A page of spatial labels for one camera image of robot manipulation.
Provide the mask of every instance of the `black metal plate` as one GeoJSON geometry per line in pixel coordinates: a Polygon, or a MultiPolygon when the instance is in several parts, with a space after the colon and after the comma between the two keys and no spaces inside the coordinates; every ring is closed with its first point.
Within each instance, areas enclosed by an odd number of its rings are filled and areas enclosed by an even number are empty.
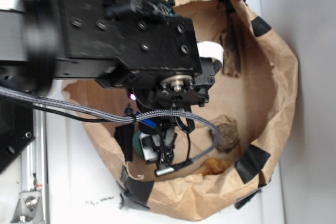
{"type": "MultiPolygon", "coordinates": [[[[130,0],[114,1],[116,4],[124,4],[130,0]]],[[[118,63],[127,70],[140,70],[141,81],[137,82],[137,86],[148,87],[155,82],[151,80],[157,77],[162,79],[175,72],[194,76],[194,73],[202,71],[190,19],[168,17],[167,23],[159,24],[134,14],[112,21],[104,17],[102,0],[59,0],[59,3],[66,57],[69,61],[77,62],[77,69],[82,67],[80,60],[91,61],[91,68],[95,68],[97,60],[109,60],[110,63],[105,65],[105,69],[100,69],[102,74],[118,63]],[[72,23],[74,19],[80,20],[79,27],[72,23]],[[98,29],[99,20],[106,22],[105,30],[98,29]],[[139,21],[147,23],[146,30],[139,29],[139,21]],[[184,26],[183,34],[177,32],[178,25],[184,26]],[[143,51],[142,44],[149,45],[150,50],[143,51]],[[188,46],[189,53],[181,52],[182,45],[188,46]],[[146,71],[151,72],[151,75],[144,73],[146,71]]],[[[67,68],[68,66],[59,67],[57,78],[97,77],[90,76],[90,71],[80,76],[75,69],[67,68]]]]}
{"type": "Polygon", "coordinates": [[[33,139],[33,110],[0,100],[0,174],[33,139]]]}

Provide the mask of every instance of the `gray wall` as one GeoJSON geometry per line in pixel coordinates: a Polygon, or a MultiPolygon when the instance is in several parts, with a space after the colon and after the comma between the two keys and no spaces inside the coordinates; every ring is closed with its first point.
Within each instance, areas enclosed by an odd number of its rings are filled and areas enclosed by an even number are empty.
{"type": "Polygon", "coordinates": [[[335,0],[261,0],[300,63],[292,134],[280,161],[286,223],[336,223],[335,0]]]}

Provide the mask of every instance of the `paper bag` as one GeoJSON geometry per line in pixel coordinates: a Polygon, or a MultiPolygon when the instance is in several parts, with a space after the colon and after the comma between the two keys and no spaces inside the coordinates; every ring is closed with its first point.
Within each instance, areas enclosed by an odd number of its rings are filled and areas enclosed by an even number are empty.
{"type": "MultiPolygon", "coordinates": [[[[115,123],[84,123],[97,152],[125,194],[152,212],[201,220],[236,203],[270,182],[290,134],[297,95],[298,62],[286,43],[244,0],[175,0],[175,11],[193,20],[198,41],[225,48],[225,66],[209,91],[210,102],[193,113],[212,122],[235,120],[239,144],[229,153],[213,150],[191,166],[159,178],[155,164],[134,154],[126,163],[113,138],[115,123]],[[190,175],[210,157],[234,164],[223,174],[190,175]]],[[[94,81],[65,83],[68,101],[123,115],[131,100],[122,89],[103,89],[94,81]]],[[[131,102],[136,110],[136,103],[131,102]]],[[[187,141],[177,131],[174,163],[185,159],[187,141]]],[[[196,124],[191,157],[212,143],[196,124]]]]}

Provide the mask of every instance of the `green object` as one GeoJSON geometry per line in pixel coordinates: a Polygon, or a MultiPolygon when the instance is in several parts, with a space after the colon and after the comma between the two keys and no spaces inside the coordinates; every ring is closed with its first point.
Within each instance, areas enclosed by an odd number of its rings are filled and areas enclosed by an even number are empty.
{"type": "Polygon", "coordinates": [[[141,148],[141,144],[140,144],[140,140],[139,140],[139,137],[140,137],[141,133],[142,133],[141,131],[138,131],[133,135],[132,145],[133,145],[133,150],[135,151],[135,153],[139,157],[144,158],[142,148],[141,148]]]}

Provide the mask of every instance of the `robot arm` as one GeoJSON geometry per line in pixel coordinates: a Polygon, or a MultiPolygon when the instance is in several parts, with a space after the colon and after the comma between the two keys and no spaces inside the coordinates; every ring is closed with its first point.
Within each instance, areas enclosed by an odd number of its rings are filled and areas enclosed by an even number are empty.
{"type": "MultiPolygon", "coordinates": [[[[95,79],[125,88],[141,112],[204,106],[214,84],[211,58],[200,58],[193,23],[175,14],[173,0],[20,0],[0,11],[2,85],[46,96],[53,79],[95,79]]],[[[177,116],[160,116],[140,137],[158,176],[173,166],[177,116]]]]}

